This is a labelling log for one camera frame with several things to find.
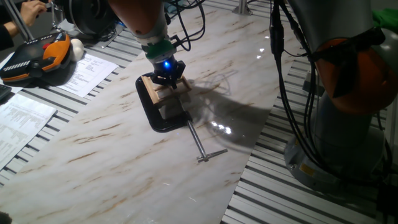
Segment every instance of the person's hand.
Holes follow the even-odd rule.
[[[32,26],[36,17],[45,11],[47,11],[47,8],[45,7],[44,2],[39,0],[28,0],[27,2],[22,3],[21,16],[27,26]]]

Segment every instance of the yellow label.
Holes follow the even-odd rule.
[[[305,163],[301,164],[300,170],[303,171],[304,173],[306,173],[307,175],[309,175],[310,177],[312,177],[313,174],[315,173],[315,170],[312,169],[311,167],[309,167],[308,165],[306,165]]]

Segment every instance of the blue led light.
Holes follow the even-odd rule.
[[[166,69],[169,69],[169,68],[171,67],[171,64],[168,63],[168,62],[164,62],[164,67],[165,67]]]

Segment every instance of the marble surface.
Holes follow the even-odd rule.
[[[154,132],[136,92],[153,70],[141,54],[3,189],[17,223],[219,223],[279,92],[269,21],[205,7],[206,34],[178,48],[193,90],[185,97],[207,153],[198,163],[187,127]],[[188,33],[199,10],[184,11]],[[169,34],[183,36],[178,20]],[[285,48],[299,43],[286,26]],[[287,73],[293,58],[283,58]]]

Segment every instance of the white ball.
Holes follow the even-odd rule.
[[[78,62],[83,57],[84,54],[84,46],[83,43],[79,39],[72,39],[70,41],[72,45],[72,58],[73,62]]]

